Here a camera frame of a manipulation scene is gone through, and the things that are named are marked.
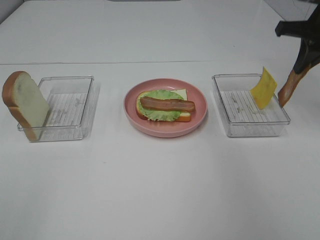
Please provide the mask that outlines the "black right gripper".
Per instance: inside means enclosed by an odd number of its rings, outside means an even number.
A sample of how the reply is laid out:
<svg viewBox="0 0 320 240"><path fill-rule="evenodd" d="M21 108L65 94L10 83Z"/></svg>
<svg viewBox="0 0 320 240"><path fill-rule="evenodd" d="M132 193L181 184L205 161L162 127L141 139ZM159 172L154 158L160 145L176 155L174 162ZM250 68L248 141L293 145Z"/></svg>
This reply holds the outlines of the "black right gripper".
<svg viewBox="0 0 320 240"><path fill-rule="evenodd" d="M320 7L317 6L308 20L279 21L275 34L301 38L297 59L293 66L296 74L320 63Z"/></svg>

